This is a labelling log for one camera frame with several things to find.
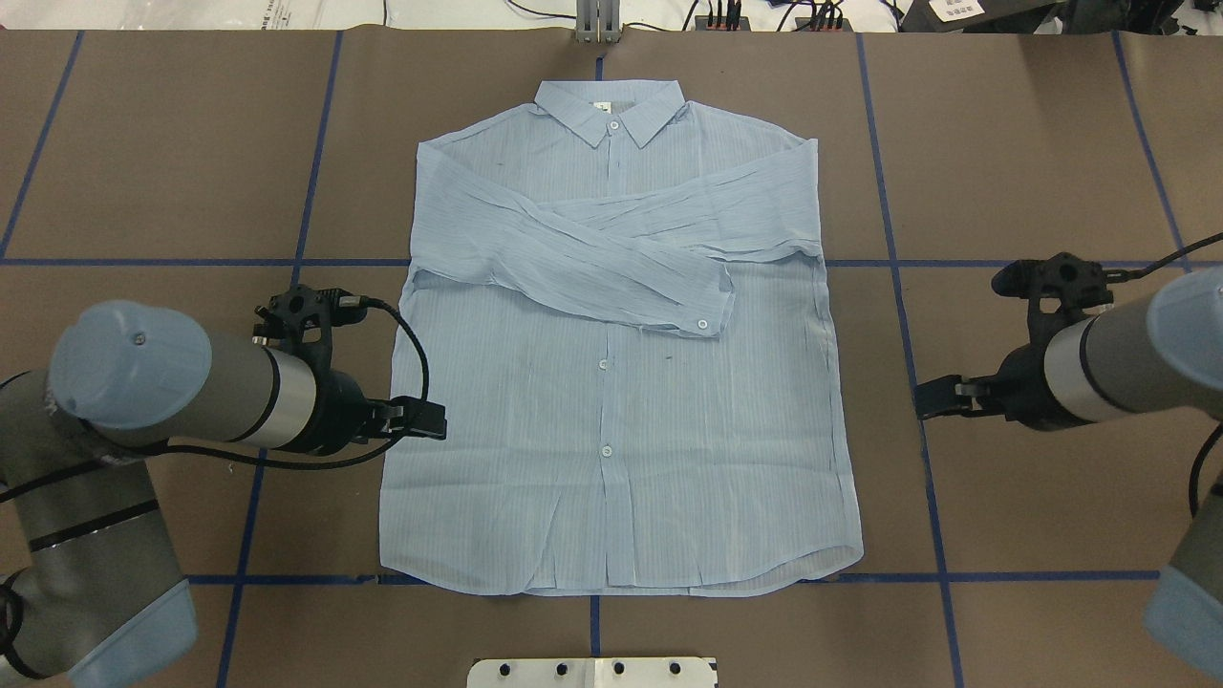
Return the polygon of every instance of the long-sleeve button-up shirt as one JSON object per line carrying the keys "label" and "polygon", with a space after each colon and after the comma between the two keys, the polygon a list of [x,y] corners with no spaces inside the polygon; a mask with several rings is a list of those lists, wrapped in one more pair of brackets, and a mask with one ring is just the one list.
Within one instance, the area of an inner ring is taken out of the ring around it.
{"label": "long-sleeve button-up shirt", "polygon": [[[400,306],[450,436],[389,453],[383,565],[741,596],[857,561],[816,150],[643,81],[422,143]],[[402,336],[393,369],[413,393]]]}

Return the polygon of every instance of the black cable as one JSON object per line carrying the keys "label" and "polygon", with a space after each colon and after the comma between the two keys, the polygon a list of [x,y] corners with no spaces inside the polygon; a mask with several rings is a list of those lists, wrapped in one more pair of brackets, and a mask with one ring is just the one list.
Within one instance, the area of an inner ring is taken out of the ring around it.
{"label": "black cable", "polygon": [[[407,337],[412,341],[412,347],[416,349],[416,356],[421,359],[421,401],[422,402],[428,401],[429,359],[428,357],[424,356],[424,347],[421,346],[421,340],[417,339],[416,332],[412,331],[412,328],[407,324],[407,320],[404,319],[404,315],[400,314],[399,309],[388,303],[386,301],[383,301],[382,298],[371,298],[369,296],[362,296],[361,304],[371,308],[378,308],[380,310],[390,313],[390,317],[395,318],[395,321],[399,324],[399,326],[404,330],[405,334],[407,334]],[[421,411],[417,411],[416,414],[413,414],[412,418],[407,420],[405,428],[407,429],[412,428],[412,424],[416,422],[416,418],[419,414]],[[351,459],[342,459],[338,462],[281,462],[278,459],[247,457],[245,455],[237,455],[235,452],[229,452],[225,450],[213,450],[212,447],[199,447],[196,445],[172,445],[172,446],[166,445],[160,451],[150,456],[158,457],[163,455],[198,455],[202,457],[213,457],[218,459],[230,461],[236,464],[274,468],[280,470],[333,470],[366,463],[369,459],[378,457],[379,455],[386,453],[402,439],[404,439],[402,435],[399,437],[393,437],[377,450],[366,452],[360,457],[353,457]]]}
{"label": "black cable", "polygon": [[[689,6],[689,16],[684,17],[684,27],[680,31],[687,31],[687,23],[692,21],[692,13],[696,12],[696,6],[701,4],[701,0],[692,0],[692,5]],[[713,2],[709,4],[709,15],[713,15]]]}
{"label": "black cable", "polygon": [[577,20],[577,16],[575,16],[575,15],[558,15],[558,13],[554,13],[554,12],[541,12],[538,10],[532,10],[531,7],[523,7],[522,5],[519,5],[517,2],[515,2],[514,0],[505,0],[505,1],[509,2],[512,6],[522,10],[523,12],[527,12],[530,15],[534,15],[537,17],[554,17],[554,18],[558,18],[558,20],[575,20],[575,21]]}
{"label": "black cable", "polygon": [[1214,445],[1218,445],[1219,437],[1223,437],[1223,423],[1202,444],[1202,448],[1197,451],[1197,457],[1194,458],[1194,466],[1189,469],[1189,516],[1197,516],[1197,507],[1200,506],[1197,492],[1202,481],[1202,467],[1206,466],[1206,458],[1211,456],[1211,450],[1214,448]]}
{"label": "black cable", "polygon": [[879,0],[879,2],[883,2],[883,6],[892,12],[892,18],[896,20],[896,31],[900,31],[900,22],[905,20],[904,10],[900,9],[896,0]]}
{"label": "black cable", "polygon": [[12,589],[16,578],[17,574],[13,574],[9,580],[0,583],[0,605],[2,605],[0,609],[4,610],[0,613],[0,618],[4,621],[2,634],[0,634],[0,655],[6,655],[12,650],[12,643],[17,639],[17,633],[21,633],[21,622],[26,616],[24,600]]}
{"label": "black cable", "polygon": [[281,462],[279,459],[267,459],[259,457],[247,457],[245,455],[237,455],[234,452],[227,452],[225,450],[213,450],[212,447],[198,447],[196,445],[169,445],[164,450],[150,455],[153,457],[160,457],[163,455],[197,455],[201,457],[213,457],[215,459],[225,459],[235,464],[245,464],[248,467],[263,467],[274,468],[280,470],[334,470],[340,468],[355,467],[357,464],[363,464],[379,455],[385,455],[394,447],[402,437],[394,437],[388,440],[377,450],[366,452],[360,457],[353,457],[351,459],[342,459],[339,462]]}
{"label": "black cable", "polygon": [[412,348],[416,349],[416,357],[421,359],[421,401],[429,401],[429,358],[424,356],[424,347],[421,347],[421,340],[416,337],[416,332],[412,331],[411,325],[400,314],[399,308],[391,306],[382,298],[371,298],[368,296],[362,296],[362,304],[369,306],[371,308],[378,308],[379,310],[385,310],[390,317],[395,318],[400,329],[407,334],[407,337],[412,341]]}
{"label": "black cable", "polygon": [[777,31],[781,31],[781,28],[785,27],[785,20],[790,18],[790,12],[793,12],[799,5],[811,5],[811,13],[816,12],[813,0],[794,0],[794,2],[790,2],[790,6],[785,9],[785,13],[781,15],[781,21],[777,24]]}
{"label": "black cable", "polygon": [[1115,270],[1115,273],[1114,273],[1115,274],[1115,279],[1113,279],[1113,281],[1129,281],[1131,279],[1142,279],[1144,276],[1146,276],[1146,275],[1153,273],[1155,270],[1157,270],[1157,269],[1159,269],[1159,268],[1162,268],[1162,266],[1172,263],[1173,260],[1175,260],[1178,258],[1184,258],[1185,255],[1192,253],[1194,251],[1196,251],[1199,248],[1203,248],[1206,246],[1210,246],[1211,243],[1218,243],[1219,241],[1223,241],[1223,231],[1221,231],[1218,233],[1212,233],[1212,235],[1210,235],[1206,238],[1202,238],[1200,241],[1194,241],[1189,246],[1185,246],[1184,248],[1181,248],[1179,251],[1173,251],[1172,253],[1168,253],[1167,255],[1159,258],[1158,260],[1151,263],[1150,265],[1147,265],[1147,266],[1145,266],[1142,269],[1136,269],[1136,270]]}
{"label": "black cable", "polygon": [[802,22],[801,24],[794,27],[791,31],[804,31],[811,28],[812,24],[816,24],[817,27],[819,26],[818,24],[819,18],[823,17],[824,12],[828,11],[828,2],[821,2],[818,10],[816,9],[815,1],[810,2],[810,5],[811,5],[811,17],[807,21]]}

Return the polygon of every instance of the label sticker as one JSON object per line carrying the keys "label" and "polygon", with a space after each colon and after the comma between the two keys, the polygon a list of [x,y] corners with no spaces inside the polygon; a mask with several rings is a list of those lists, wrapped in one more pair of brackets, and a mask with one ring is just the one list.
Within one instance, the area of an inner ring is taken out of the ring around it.
{"label": "label sticker", "polygon": [[977,0],[929,0],[929,9],[934,10],[934,16],[944,22],[966,20],[986,13]]}

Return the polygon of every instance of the wire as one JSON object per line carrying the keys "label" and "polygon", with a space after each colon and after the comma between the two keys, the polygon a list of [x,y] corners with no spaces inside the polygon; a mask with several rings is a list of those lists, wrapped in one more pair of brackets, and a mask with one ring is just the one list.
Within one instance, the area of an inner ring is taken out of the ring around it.
{"label": "wire", "polygon": [[225,459],[235,464],[245,464],[248,467],[263,467],[274,468],[280,470],[334,470],[340,468],[355,467],[357,464],[363,464],[374,457],[385,455],[394,447],[402,437],[395,437],[388,440],[377,450],[366,452],[360,457],[353,457],[351,459],[344,459],[339,462],[281,462],[279,459],[268,459],[262,457],[247,457],[245,455],[237,455],[234,452],[227,452],[225,450],[213,450],[212,447],[198,447],[196,445],[171,445],[166,446],[164,450],[150,455],[154,457],[160,457],[163,455],[197,455],[201,457],[213,457],[215,459]]}
{"label": "wire", "polygon": [[[701,0],[692,0],[692,5],[689,7],[689,16],[684,17],[684,27],[680,31],[687,31],[687,24],[692,21],[692,13],[696,12],[696,6],[701,4]],[[713,0],[709,0],[709,16],[713,16]]]}
{"label": "wire", "polygon": [[815,0],[794,0],[794,2],[790,2],[790,6],[785,9],[785,13],[781,15],[781,21],[777,23],[777,31],[781,31],[781,28],[785,27],[785,20],[790,18],[790,12],[793,12],[799,5],[811,5],[811,12],[815,13],[816,11]]}
{"label": "wire", "polygon": [[896,0],[892,0],[890,2],[888,0],[879,0],[879,2],[883,2],[883,6],[892,12],[892,18],[896,20],[896,31],[900,31],[900,22],[905,20],[904,10],[900,9]]}
{"label": "wire", "polygon": [[1206,246],[1210,246],[1211,243],[1218,243],[1219,241],[1223,241],[1223,231],[1221,231],[1218,233],[1212,233],[1212,235],[1210,235],[1206,238],[1202,238],[1200,241],[1194,241],[1189,246],[1185,246],[1184,248],[1181,248],[1179,251],[1173,251],[1172,253],[1168,253],[1167,255],[1159,258],[1158,260],[1151,263],[1150,265],[1147,265],[1147,266],[1145,266],[1142,269],[1136,269],[1136,270],[1115,270],[1115,273],[1114,273],[1115,274],[1115,279],[1113,281],[1129,281],[1131,279],[1142,279],[1144,276],[1146,276],[1146,275],[1153,273],[1155,270],[1157,270],[1157,269],[1159,269],[1159,268],[1162,268],[1162,266],[1172,263],[1173,260],[1175,260],[1178,258],[1184,258],[1185,255],[1192,253],[1194,251],[1196,251],[1199,248],[1205,248]]}
{"label": "wire", "polygon": [[[424,347],[421,346],[421,340],[417,339],[416,332],[412,331],[412,328],[407,324],[407,320],[404,319],[404,315],[400,314],[399,309],[388,303],[386,301],[383,301],[382,298],[371,298],[368,296],[362,296],[361,303],[363,306],[368,306],[371,308],[378,308],[380,310],[390,313],[390,315],[395,318],[395,321],[404,330],[404,332],[407,334],[407,337],[412,341],[412,347],[416,348],[416,356],[421,359],[421,401],[422,402],[428,401],[429,359],[428,357],[424,356]],[[416,422],[419,414],[421,411],[417,411],[416,414],[413,414],[412,418],[407,420],[405,428],[412,428],[412,424]],[[353,457],[351,459],[342,459],[336,462],[281,462],[278,459],[268,459],[264,457],[247,457],[245,455],[229,452],[226,450],[213,450],[212,447],[199,447],[196,445],[172,445],[172,446],[166,445],[165,447],[163,447],[161,450],[150,456],[158,457],[163,455],[198,455],[202,457],[225,459],[229,462],[234,462],[236,464],[274,468],[280,470],[334,470],[340,468],[355,467],[357,464],[363,464],[369,459],[378,457],[379,455],[386,453],[402,439],[404,439],[402,435],[399,437],[393,437],[377,450],[366,452],[360,457]]]}
{"label": "wire", "polygon": [[523,7],[522,5],[519,5],[517,2],[515,2],[514,0],[505,0],[505,1],[509,2],[512,6],[522,10],[523,12],[527,12],[528,15],[534,15],[537,17],[554,17],[554,18],[558,18],[558,20],[575,20],[575,21],[577,20],[576,15],[558,15],[555,12],[541,12],[539,10],[532,10],[531,7]]}
{"label": "wire", "polygon": [[421,401],[428,402],[429,358],[424,356],[424,347],[421,347],[421,340],[416,337],[416,332],[412,331],[411,325],[408,325],[407,320],[404,319],[404,315],[400,314],[399,308],[391,306],[390,303],[383,301],[382,298],[371,298],[366,296],[362,298],[362,301],[364,302],[364,304],[372,308],[378,308],[379,310],[385,310],[386,313],[390,314],[390,317],[395,318],[395,321],[399,324],[400,329],[402,329],[404,332],[407,334],[407,337],[412,341],[412,348],[416,349],[416,357],[421,359]]}
{"label": "wire", "polygon": [[1214,445],[1218,445],[1219,437],[1223,437],[1223,423],[1202,444],[1202,448],[1197,451],[1197,457],[1194,458],[1194,466],[1189,469],[1189,516],[1197,516],[1197,494],[1202,481],[1202,467],[1206,466],[1206,458],[1211,456],[1211,450],[1214,448]]}

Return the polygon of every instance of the metal bracket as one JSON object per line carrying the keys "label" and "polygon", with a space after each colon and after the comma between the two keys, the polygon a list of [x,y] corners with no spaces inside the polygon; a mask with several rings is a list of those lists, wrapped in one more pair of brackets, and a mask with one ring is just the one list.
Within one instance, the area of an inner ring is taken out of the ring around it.
{"label": "metal bracket", "polygon": [[620,42],[620,0],[577,0],[578,43]]}
{"label": "metal bracket", "polygon": [[709,657],[593,657],[481,660],[467,688],[717,688],[718,660]]}

